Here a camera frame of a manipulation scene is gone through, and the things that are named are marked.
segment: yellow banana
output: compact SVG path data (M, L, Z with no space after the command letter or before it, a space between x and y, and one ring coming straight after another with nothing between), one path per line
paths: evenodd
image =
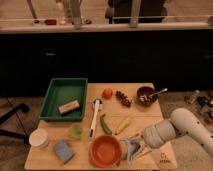
M126 127L131 123L132 118L130 116L124 118L117 126L115 130L115 135L120 134Z

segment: small bowl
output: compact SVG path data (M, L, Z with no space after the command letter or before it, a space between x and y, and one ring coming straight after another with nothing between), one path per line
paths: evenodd
M101 135L94 139L89 150L91 163L100 168L116 166L120 162L121 154L119 141L111 135Z
M153 95L151 97L148 97L149 95L155 93L155 89L153 89L152 87L140 87L137 90L137 99L139 101L139 103L144 106L144 107L149 107L151 106L158 98L158 95Z

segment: tripod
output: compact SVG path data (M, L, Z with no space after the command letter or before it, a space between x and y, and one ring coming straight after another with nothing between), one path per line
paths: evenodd
M29 111L29 107L25 105L24 103L19 104L16 107L13 107L12 110L4 114L3 116L0 117L0 125L5 122L7 119L9 119L11 116L13 116L18 110L21 110L23 113L27 113ZM15 137L18 139L23 139L25 144L28 144L28 135L24 134L18 134L15 132L11 132L8 130L0 129L0 136L9 136L9 137Z

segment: green tray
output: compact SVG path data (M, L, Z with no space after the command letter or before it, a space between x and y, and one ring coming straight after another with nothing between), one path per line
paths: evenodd
M86 93L86 78L52 79L39 118L47 121L81 121L85 112ZM80 108L61 115L58 107L73 100L78 100Z

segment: black cabinet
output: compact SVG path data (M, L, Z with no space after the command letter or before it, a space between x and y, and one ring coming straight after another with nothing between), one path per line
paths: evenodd
M0 96L45 95L55 77L213 88L212 30L0 35Z

